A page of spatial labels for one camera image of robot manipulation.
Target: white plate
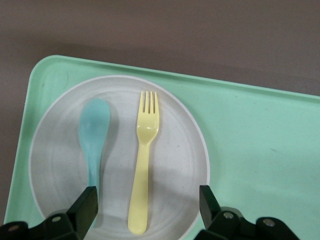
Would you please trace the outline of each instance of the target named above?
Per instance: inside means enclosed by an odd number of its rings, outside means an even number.
[[[157,92],[160,128],[150,149],[148,226],[143,235],[135,236],[127,220],[138,153],[141,91]],[[111,120],[101,157],[97,220],[85,239],[183,238],[199,217],[199,185],[209,183],[207,147],[196,121],[176,97],[133,76],[84,81],[58,98],[41,119],[32,140],[29,175],[42,216],[68,209],[86,188],[78,120],[92,98],[108,102]]]

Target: blue spoon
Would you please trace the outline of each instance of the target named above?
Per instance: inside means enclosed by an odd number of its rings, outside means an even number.
[[[78,137],[87,166],[87,186],[96,186],[99,201],[100,161],[110,124],[109,105],[101,98],[90,100],[82,109]]]

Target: fork head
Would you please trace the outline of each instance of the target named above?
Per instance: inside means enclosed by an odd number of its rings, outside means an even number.
[[[159,105],[155,92],[142,91],[136,124],[136,133],[140,144],[149,145],[159,131]]]

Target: mint green plastic tray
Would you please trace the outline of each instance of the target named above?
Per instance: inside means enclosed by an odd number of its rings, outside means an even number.
[[[154,82],[189,109],[207,144],[210,187],[220,205],[251,222],[279,218],[299,238],[319,239],[320,97],[58,55],[41,60],[30,76],[5,223],[32,227],[43,220],[28,159],[45,111],[74,85],[117,74]],[[185,239],[203,227],[200,218]]]

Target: brown surface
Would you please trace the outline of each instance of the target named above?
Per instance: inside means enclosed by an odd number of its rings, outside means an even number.
[[[320,96],[318,0],[88,2],[0,2],[0,224],[29,75],[46,56]]]

